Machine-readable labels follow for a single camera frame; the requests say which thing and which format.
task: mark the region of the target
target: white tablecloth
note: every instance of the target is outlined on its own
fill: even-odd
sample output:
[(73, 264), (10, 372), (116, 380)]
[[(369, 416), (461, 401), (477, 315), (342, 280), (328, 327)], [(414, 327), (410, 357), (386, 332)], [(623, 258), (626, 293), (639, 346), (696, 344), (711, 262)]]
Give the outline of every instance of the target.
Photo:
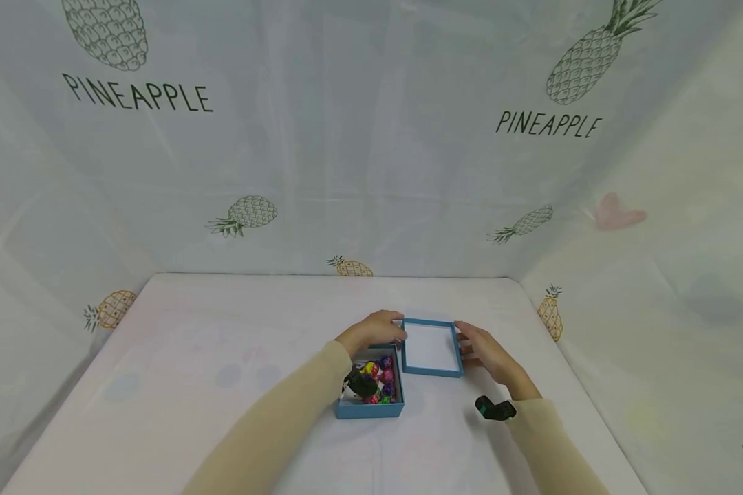
[[(646, 494), (514, 281), (179, 274), (147, 283), (3, 494), (178, 493), (264, 391), (381, 308), (488, 329), (611, 493)], [(537, 494), (506, 426), (474, 408), (480, 395), (508, 398), (485, 371), (403, 382), (399, 418), (326, 410), (277, 493)]]

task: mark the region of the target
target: beige sleeve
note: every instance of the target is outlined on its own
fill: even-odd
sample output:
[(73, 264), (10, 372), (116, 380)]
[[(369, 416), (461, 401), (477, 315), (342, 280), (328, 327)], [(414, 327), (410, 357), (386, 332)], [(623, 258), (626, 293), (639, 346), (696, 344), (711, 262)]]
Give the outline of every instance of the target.
[(508, 422), (542, 495), (608, 495), (564, 431), (553, 402), (512, 401), (517, 415)]
[(268, 494), (352, 369), (331, 340), (250, 407), (195, 471), (185, 495)]

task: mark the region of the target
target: open box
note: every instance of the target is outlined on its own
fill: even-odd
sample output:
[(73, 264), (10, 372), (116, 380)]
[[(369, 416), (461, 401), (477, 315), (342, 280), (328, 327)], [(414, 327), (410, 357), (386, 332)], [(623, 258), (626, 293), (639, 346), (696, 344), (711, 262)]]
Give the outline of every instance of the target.
[(401, 368), (394, 344), (371, 346), (352, 360), (354, 364), (362, 365), (367, 361), (379, 361), (383, 356), (391, 358), (394, 371), (393, 400), (387, 404), (365, 404), (347, 400), (342, 394), (336, 401), (336, 418), (399, 417), (405, 407), (402, 372), (451, 378), (460, 378), (464, 374), (454, 323), (405, 318), (402, 328), (407, 332), (407, 339), (402, 343)]
[(399, 358), (396, 345), (372, 345), (361, 351), (352, 360), (352, 364), (363, 364), (367, 361), (378, 361), (383, 356), (391, 358), (391, 369), (394, 372), (394, 396), (388, 404), (363, 404), (339, 397), (336, 401), (336, 417), (340, 420), (370, 417), (399, 417), (405, 407), (405, 393), (402, 389), (402, 372), (399, 369)]

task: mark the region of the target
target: box lid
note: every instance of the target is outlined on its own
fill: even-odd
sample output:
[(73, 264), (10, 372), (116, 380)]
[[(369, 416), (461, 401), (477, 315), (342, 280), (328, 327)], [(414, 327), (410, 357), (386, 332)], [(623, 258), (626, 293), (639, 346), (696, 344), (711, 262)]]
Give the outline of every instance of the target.
[(460, 345), (452, 322), (405, 318), (402, 328), (402, 371), (417, 375), (449, 376), (464, 374)]

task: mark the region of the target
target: hand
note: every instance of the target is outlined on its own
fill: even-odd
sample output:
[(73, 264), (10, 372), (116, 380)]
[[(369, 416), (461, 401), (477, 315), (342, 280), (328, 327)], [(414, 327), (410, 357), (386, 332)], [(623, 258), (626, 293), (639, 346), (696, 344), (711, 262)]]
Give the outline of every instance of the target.
[(493, 380), (509, 389), (516, 401), (542, 398), (523, 366), (489, 332), (470, 323), (454, 322), (454, 325), (460, 330), (457, 340), (470, 342), (470, 345), (460, 345), (465, 368), (485, 368)]
[(336, 342), (343, 345), (352, 358), (358, 351), (370, 345), (391, 344), (394, 340), (404, 340), (407, 333), (394, 324), (394, 320), (401, 320), (404, 317), (405, 315), (398, 311), (381, 309), (347, 328), (336, 337)]

